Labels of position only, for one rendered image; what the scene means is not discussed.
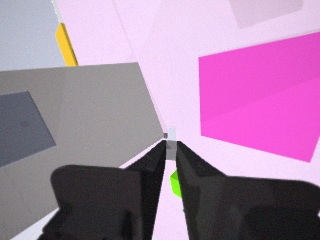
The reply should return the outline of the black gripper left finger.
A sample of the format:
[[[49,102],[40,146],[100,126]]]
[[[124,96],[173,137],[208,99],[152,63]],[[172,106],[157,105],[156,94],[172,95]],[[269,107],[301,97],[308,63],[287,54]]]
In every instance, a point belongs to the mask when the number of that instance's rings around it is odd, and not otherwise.
[[[65,165],[51,175],[59,208],[64,204],[126,209],[133,240],[152,240],[166,165],[161,140],[125,168]]]

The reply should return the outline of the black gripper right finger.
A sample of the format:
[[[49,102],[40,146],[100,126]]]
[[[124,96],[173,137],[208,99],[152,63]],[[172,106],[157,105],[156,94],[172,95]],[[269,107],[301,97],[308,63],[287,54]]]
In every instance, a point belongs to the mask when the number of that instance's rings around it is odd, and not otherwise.
[[[226,175],[181,141],[176,169],[189,240],[221,240],[229,209],[236,204],[320,213],[320,186],[301,179]]]

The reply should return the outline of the magenta flat square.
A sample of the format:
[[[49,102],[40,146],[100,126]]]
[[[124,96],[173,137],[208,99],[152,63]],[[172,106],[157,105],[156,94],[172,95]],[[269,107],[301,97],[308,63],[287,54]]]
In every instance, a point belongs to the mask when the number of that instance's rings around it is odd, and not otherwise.
[[[311,163],[320,32],[199,57],[201,136]]]

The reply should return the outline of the lime green cube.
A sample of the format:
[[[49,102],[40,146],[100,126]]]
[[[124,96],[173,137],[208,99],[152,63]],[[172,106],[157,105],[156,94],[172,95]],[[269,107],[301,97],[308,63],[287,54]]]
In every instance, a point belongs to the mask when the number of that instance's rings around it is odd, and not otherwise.
[[[180,192],[180,186],[179,186],[179,181],[178,181],[177,169],[170,175],[170,181],[171,181],[171,186],[172,186],[173,193],[181,198],[181,192]]]

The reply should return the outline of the grey panel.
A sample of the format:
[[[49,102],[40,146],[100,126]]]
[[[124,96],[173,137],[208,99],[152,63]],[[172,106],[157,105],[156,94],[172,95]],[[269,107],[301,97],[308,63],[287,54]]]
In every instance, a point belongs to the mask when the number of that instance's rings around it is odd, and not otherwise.
[[[59,208],[57,168],[119,168],[162,138],[138,62],[0,71],[0,240]]]

